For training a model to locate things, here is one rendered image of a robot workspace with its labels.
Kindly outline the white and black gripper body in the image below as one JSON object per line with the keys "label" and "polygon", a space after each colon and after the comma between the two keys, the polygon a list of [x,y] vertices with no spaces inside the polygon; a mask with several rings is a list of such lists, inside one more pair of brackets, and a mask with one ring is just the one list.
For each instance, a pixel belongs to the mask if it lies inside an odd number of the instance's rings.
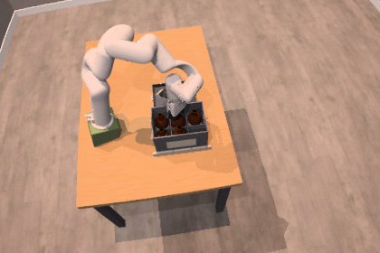
{"label": "white and black gripper body", "polygon": [[171,102],[166,103],[167,113],[168,113],[168,110],[170,110],[171,115],[173,117],[176,117],[185,106],[186,106],[186,103],[182,101],[177,102],[177,103],[171,103]]}

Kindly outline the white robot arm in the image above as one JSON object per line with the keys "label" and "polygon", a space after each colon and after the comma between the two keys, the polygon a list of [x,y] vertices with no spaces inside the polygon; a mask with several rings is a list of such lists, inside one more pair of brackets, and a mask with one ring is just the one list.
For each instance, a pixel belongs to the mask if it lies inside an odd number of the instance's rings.
{"label": "white robot arm", "polygon": [[174,68],[182,70],[188,76],[184,83],[178,74],[171,73],[165,79],[166,89],[155,95],[167,98],[167,103],[190,103],[204,84],[198,70],[186,61],[175,59],[154,34],[148,33],[138,42],[133,42],[134,35],[129,25],[116,25],[104,33],[97,48],[88,50],[84,56],[81,77],[90,92],[92,112],[84,117],[90,117],[87,121],[96,129],[107,129],[114,122],[112,114],[110,120],[110,87],[106,79],[112,72],[115,59],[139,64],[152,62],[161,73]]}

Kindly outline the brown glass bottle with white label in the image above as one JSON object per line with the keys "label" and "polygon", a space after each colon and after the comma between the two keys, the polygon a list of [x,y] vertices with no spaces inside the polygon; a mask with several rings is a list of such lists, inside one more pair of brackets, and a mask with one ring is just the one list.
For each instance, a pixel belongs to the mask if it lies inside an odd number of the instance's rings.
{"label": "brown glass bottle with white label", "polygon": [[197,109],[193,109],[193,112],[191,112],[188,115],[188,125],[201,125],[202,124],[202,116],[199,112],[197,112]]}

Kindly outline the dark grey crate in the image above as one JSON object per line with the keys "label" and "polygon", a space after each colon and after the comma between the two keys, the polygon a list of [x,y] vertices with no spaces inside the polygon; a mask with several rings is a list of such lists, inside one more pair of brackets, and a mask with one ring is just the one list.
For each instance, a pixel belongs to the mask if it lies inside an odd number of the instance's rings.
{"label": "dark grey crate", "polygon": [[[193,109],[197,109],[197,112],[201,114],[201,125],[188,125],[188,115],[193,112]],[[206,123],[203,101],[186,103],[186,106],[184,107],[185,113],[180,112],[180,114],[185,118],[185,126],[182,127],[186,130],[187,134],[173,135],[176,127],[172,127],[171,119],[168,119],[170,128],[165,128],[165,130],[169,132],[170,136],[156,137],[159,129],[156,129],[155,119],[158,113],[162,113],[166,116],[167,109],[166,106],[152,107],[150,108],[150,112],[152,138],[157,152],[208,145],[208,127]]]}

